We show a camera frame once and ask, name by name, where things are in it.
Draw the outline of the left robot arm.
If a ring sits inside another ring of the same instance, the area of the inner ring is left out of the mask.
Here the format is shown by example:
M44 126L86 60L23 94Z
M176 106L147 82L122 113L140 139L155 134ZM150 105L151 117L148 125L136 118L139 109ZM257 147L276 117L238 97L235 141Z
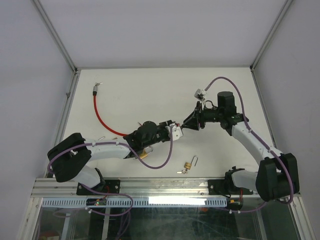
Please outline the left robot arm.
M180 125L171 120L159 124L146 121L134 132L109 141L88 140L76 132L48 151L48 172L58 183L75 181L97 195L103 192L106 182L101 171L89 167L88 162L137 159L145 167L154 169L142 159L147 148L158 143L173 143L182 136Z

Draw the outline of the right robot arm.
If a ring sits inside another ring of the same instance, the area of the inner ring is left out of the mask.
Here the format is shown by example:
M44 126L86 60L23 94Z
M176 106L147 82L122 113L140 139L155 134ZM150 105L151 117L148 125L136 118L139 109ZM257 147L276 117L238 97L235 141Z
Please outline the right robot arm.
M256 172L233 166L224 175L223 187L230 194L241 188L254 191L265 201L290 199L300 191L297 159L268 145L250 126L244 112L238 112L234 94L217 94L217 105L206 107L206 92L197 90L194 111L183 121L184 129L199 131L207 123L219 123L231 137L239 141L258 164Z

